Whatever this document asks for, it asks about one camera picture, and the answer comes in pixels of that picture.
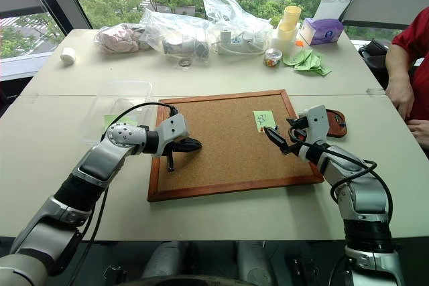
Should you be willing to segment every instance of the human hand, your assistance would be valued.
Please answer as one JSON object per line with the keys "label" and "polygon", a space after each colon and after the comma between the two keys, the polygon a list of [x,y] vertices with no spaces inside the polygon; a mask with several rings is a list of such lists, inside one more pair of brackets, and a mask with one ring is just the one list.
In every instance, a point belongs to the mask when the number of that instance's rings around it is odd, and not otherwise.
{"label": "human hand", "polygon": [[423,149],[429,149],[429,121],[409,120],[407,121],[407,125],[418,144]]}
{"label": "human hand", "polygon": [[410,117],[414,104],[414,92],[408,78],[390,79],[386,94],[403,120]]}

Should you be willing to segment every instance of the robotic arm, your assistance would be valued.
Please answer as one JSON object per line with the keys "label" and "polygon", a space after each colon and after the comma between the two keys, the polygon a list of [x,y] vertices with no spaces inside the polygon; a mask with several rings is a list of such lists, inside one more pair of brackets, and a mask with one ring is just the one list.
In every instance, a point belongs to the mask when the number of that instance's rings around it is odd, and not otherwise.
{"label": "robotic arm", "polygon": [[177,111],[155,131],[127,123],[110,125],[102,141],[78,162],[15,239],[11,254],[0,258],[0,285],[45,285],[48,275],[60,274],[82,239],[78,227],[90,216],[125,158],[140,153],[166,155],[168,170],[173,171],[172,152],[201,148],[200,142],[188,136],[186,120]]}
{"label": "robotic arm", "polygon": [[367,167],[353,154],[326,143],[329,123],[323,105],[306,109],[288,122],[295,142],[291,146],[276,130],[266,127],[265,133],[283,154],[292,152],[317,165],[332,186],[346,235],[346,285],[405,285],[391,242],[391,196],[384,181],[372,172],[375,163]]}

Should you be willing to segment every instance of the red shirt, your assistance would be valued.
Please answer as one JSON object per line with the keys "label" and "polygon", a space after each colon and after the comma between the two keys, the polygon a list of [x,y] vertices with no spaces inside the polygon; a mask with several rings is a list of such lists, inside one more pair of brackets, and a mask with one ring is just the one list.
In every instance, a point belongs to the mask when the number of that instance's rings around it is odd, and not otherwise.
{"label": "red shirt", "polygon": [[412,61],[424,58],[411,79],[414,105],[410,118],[429,120],[429,7],[423,9],[392,43],[401,46]]}

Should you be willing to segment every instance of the white table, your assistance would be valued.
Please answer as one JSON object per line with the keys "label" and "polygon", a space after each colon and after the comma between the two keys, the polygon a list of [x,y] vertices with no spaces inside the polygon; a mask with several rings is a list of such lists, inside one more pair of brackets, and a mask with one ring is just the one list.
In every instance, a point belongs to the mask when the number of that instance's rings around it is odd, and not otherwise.
{"label": "white table", "polygon": [[[0,119],[1,236],[16,236],[88,149],[78,128],[93,99],[21,96]],[[376,171],[393,195],[393,236],[429,235],[429,162],[386,96],[290,99],[297,112],[316,104],[342,111],[349,133],[329,143],[379,164]],[[98,240],[344,238],[327,183],[150,204],[150,161],[148,155],[127,158],[111,184]]]}
{"label": "white table", "polygon": [[[190,96],[254,92],[285,88],[289,95],[366,94],[381,90],[356,49],[343,33],[335,44],[315,46],[322,63],[333,72],[325,77],[299,73],[283,64],[267,68],[262,57],[212,55],[208,65],[195,63],[187,70],[177,61],[151,50],[105,55],[93,44],[95,30],[72,31],[21,95],[96,95],[104,81],[149,80],[156,96]],[[63,67],[64,47],[74,48],[76,63]]]}

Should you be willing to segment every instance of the tissue box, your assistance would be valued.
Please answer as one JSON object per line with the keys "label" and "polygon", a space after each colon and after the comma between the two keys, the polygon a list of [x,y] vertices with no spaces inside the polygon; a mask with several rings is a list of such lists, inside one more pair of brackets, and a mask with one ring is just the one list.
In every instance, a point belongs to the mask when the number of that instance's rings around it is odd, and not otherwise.
{"label": "tissue box", "polygon": [[313,20],[306,18],[300,34],[308,45],[335,43],[338,41],[344,26],[337,19]]}

